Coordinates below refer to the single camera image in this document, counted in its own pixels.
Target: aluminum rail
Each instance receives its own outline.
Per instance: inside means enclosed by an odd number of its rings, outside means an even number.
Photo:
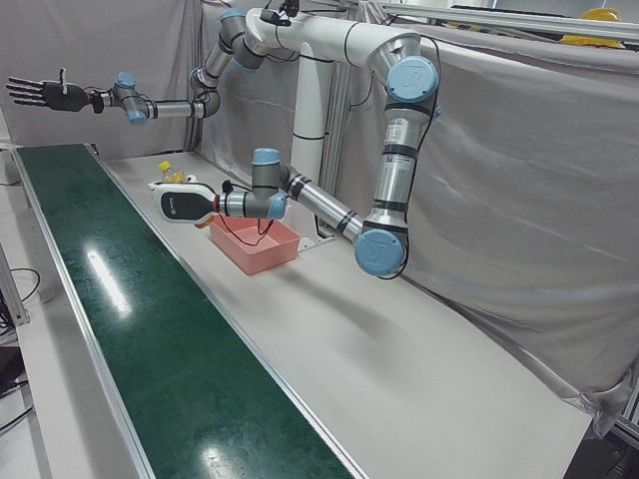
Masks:
[[[357,2],[353,0],[313,0],[313,2],[335,8],[357,8]],[[383,2],[380,2],[379,5],[391,15],[408,15],[428,18],[430,20],[458,22],[482,27],[511,28],[529,32],[579,35],[627,42],[639,41],[639,25],[635,23],[602,22],[599,20],[582,20],[578,18],[542,17],[520,13],[484,12],[455,8],[422,7],[417,5],[397,5]]]

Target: yellow object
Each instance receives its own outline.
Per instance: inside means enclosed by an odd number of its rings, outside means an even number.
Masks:
[[[168,170],[170,167],[171,167],[171,164],[169,162],[161,162],[158,165],[158,168],[160,169],[162,173]]]
[[[180,170],[174,170],[169,162],[161,162],[158,168],[163,173],[162,181],[164,183],[186,183],[187,177]]]
[[[614,8],[593,8],[579,17],[582,20],[599,20],[603,22],[620,22],[619,10]],[[568,45],[587,45],[591,47],[608,47],[625,49],[618,40],[612,40],[607,38],[590,38],[579,37],[576,35],[564,35],[560,40],[561,43]]]

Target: white pole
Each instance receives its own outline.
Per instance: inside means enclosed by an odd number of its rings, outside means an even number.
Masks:
[[[333,65],[302,43],[291,165],[315,183],[320,179]]]
[[[298,14],[291,26],[276,27],[260,19],[262,9],[247,13],[247,33],[271,48],[286,48],[298,52],[302,43],[311,45],[321,58],[349,62],[365,67],[370,55],[384,43],[404,37],[416,37],[411,30],[350,20]]]

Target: table surface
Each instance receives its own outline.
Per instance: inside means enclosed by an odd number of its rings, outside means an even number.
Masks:
[[[163,160],[216,189],[227,178],[196,154],[107,168],[365,474],[563,476],[589,417],[480,330],[401,279],[362,273],[342,239],[244,275],[206,231],[160,219],[147,184]]]

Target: yellow bottle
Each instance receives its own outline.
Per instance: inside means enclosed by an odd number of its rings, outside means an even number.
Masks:
[[[174,169],[169,162],[161,162],[158,168],[162,172],[162,183],[186,183],[187,177],[181,170]]]

